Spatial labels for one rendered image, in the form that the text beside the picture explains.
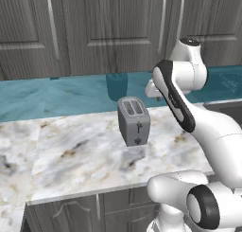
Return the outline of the grey wall cabinet door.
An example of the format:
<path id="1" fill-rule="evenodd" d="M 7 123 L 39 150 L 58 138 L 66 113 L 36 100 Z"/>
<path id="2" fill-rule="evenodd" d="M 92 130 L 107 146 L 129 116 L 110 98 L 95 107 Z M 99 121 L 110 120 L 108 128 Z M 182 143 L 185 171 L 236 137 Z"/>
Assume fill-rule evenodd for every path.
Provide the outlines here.
<path id="1" fill-rule="evenodd" d="M 172 0 L 166 0 L 160 54 L 163 0 L 62 2 L 74 76 L 149 71 L 165 58 Z"/>
<path id="2" fill-rule="evenodd" d="M 173 0 L 166 56 L 176 43 L 181 0 Z M 242 0 L 184 0 L 181 37 L 200 42 L 208 66 L 242 65 Z"/>
<path id="3" fill-rule="evenodd" d="M 55 56 L 47 0 L 0 0 L 0 80 L 55 78 Z"/>

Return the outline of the grey two-slot toaster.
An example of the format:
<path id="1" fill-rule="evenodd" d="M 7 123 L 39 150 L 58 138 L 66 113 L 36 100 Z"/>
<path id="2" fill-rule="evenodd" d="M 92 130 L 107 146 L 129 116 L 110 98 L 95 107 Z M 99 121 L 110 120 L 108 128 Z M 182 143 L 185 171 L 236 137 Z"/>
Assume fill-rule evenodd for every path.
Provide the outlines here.
<path id="1" fill-rule="evenodd" d="M 146 105 L 137 97 L 117 101 L 119 131 L 128 147 L 146 145 L 150 116 Z"/>

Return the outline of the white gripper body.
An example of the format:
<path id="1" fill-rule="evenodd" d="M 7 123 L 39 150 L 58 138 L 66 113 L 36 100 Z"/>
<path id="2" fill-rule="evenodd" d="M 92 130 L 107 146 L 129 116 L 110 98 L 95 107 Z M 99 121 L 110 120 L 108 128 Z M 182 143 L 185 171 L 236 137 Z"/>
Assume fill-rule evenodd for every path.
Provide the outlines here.
<path id="1" fill-rule="evenodd" d="M 147 87 L 145 89 L 146 95 L 148 98 L 157 98 L 161 99 L 163 97 L 162 93 L 155 86 L 153 80 L 149 80 L 147 83 Z"/>

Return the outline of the dark grey sink basin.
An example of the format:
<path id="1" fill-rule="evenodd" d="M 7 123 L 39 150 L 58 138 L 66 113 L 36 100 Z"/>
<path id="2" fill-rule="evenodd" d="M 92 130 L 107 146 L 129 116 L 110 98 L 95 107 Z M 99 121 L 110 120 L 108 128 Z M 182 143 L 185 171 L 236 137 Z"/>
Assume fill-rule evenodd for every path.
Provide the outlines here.
<path id="1" fill-rule="evenodd" d="M 242 101 L 226 103 L 204 103 L 203 106 L 207 110 L 220 112 L 232 117 L 242 128 Z"/>

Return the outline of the grey base cabinet door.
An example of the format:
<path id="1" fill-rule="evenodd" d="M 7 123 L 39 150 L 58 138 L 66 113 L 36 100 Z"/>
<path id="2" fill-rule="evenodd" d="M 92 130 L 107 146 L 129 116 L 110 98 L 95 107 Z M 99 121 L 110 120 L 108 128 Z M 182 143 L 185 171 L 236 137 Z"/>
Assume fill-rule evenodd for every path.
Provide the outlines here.
<path id="1" fill-rule="evenodd" d="M 128 188 L 100 195 L 103 232 L 147 232 L 159 204 L 147 196 L 145 187 Z"/>
<path id="2" fill-rule="evenodd" d="M 31 232 L 101 232 L 95 195 L 26 207 Z"/>

